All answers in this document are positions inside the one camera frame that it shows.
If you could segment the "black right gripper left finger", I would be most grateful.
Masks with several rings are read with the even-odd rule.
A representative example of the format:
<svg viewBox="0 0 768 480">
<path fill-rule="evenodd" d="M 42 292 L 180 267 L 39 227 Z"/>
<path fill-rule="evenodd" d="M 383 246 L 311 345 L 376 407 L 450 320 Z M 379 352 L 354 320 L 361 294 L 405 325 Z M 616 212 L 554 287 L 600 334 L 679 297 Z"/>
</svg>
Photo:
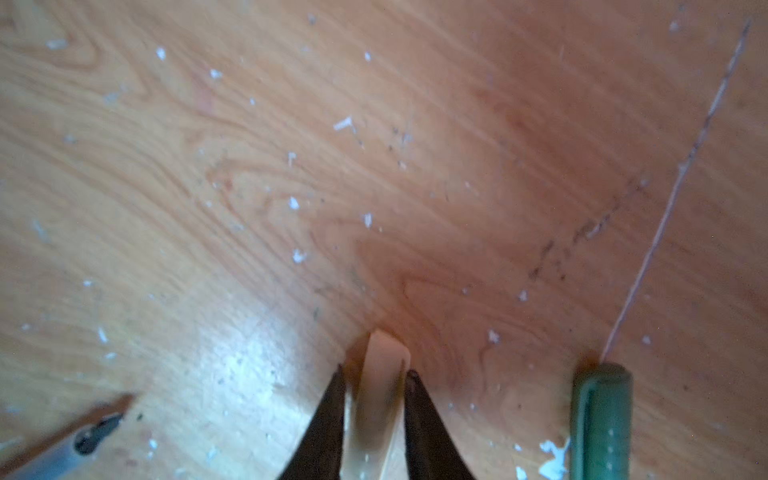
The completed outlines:
<svg viewBox="0 0 768 480">
<path fill-rule="evenodd" d="M 279 479 L 341 478 L 345 412 L 346 382 L 342 366 L 338 365 Z"/>
</svg>

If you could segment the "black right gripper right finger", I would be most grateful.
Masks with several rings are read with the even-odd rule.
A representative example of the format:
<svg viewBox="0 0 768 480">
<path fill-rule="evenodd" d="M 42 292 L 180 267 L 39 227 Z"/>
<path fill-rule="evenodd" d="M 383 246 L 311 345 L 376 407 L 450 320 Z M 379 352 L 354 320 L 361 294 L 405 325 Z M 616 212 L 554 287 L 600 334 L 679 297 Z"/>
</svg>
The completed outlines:
<svg viewBox="0 0 768 480">
<path fill-rule="evenodd" d="M 474 480 L 416 370 L 404 383 L 405 458 L 411 480 Z"/>
</svg>

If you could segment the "beige pen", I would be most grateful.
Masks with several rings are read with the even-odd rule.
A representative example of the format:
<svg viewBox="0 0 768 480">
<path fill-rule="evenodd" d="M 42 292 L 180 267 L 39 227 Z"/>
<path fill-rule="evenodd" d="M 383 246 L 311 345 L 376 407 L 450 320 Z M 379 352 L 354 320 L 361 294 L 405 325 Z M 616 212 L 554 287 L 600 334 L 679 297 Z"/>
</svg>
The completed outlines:
<svg viewBox="0 0 768 480">
<path fill-rule="evenodd" d="M 76 430 L 21 466 L 13 468 L 2 479 L 62 479 L 95 459 L 97 449 L 121 425 L 123 417 L 122 413 L 115 412 L 102 417 L 95 424 Z"/>
</svg>

